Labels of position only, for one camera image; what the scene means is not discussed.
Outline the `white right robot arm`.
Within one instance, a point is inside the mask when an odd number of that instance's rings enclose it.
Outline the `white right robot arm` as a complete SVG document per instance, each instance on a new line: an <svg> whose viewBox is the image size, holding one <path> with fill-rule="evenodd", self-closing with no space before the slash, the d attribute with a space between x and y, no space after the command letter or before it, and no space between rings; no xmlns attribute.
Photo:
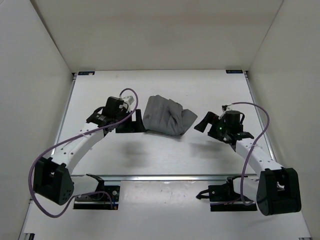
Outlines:
<svg viewBox="0 0 320 240"><path fill-rule="evenodd" d="M298 173L273 160L259 145L254 136L244 131L245 115L236 110L227 110L219 116L208 112L194 129L228 144L241 156L257 175L229 176L226 183L209 185L197 199L209 199L215 211L255 211L264 216L297 213L302 209Z"/></svg>

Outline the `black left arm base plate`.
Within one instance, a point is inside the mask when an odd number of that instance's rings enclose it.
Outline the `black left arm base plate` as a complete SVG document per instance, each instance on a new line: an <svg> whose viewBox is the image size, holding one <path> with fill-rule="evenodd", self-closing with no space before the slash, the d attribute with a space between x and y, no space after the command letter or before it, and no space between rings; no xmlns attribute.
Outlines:
<svg viewBox="0 0 320 240"><path fill-rule="evenodd" d="M120 181L105 181L103 191L107 192L110 198L104 193L84 195L77 197L73 203L74 210L108 210L119 209Z"/></svg>

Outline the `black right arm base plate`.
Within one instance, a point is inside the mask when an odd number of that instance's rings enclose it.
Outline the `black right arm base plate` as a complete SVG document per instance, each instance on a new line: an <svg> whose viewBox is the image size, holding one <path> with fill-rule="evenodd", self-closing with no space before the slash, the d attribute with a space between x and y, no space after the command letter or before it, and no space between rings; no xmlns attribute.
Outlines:
<svg viewBox="0 0 320 240"><path fill-rule="evenodd" d="M222 185L209 185L207 189L200 191L198 200L209 200L211 212L256 212L254 203L244 205L240 194L234 192L228 183Z"/></svg>

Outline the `grey pleated skirt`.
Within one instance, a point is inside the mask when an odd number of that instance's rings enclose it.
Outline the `grey pleated skirt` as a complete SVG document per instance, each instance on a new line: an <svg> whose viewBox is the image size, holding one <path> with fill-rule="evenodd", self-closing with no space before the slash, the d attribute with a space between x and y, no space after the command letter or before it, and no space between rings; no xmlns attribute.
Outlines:
<svg viewBox="0 0 320 240"><path fill-rule="evenodd" d="M142 122L146 130L169 136L182 136L198 116L189 109L160 95L148 98Z"/></svg>

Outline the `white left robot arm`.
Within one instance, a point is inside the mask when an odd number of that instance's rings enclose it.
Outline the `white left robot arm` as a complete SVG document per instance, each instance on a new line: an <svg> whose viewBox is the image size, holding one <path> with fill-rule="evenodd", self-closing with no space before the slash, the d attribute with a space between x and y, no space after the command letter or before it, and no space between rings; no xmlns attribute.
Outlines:
<svg viewBox="0 0 320 240"><path fill-rule="evenodd" d="M97 175L86 173L73 176L80 160L95 144L112 131L143 133L141 110L137 96L109 97L86 119L79 133L53 146L54 154L42 153L33 162L28 175L32 199L36 194L62 206L75 196L90 195L93 199L107 196L105 184Z"/></svg>

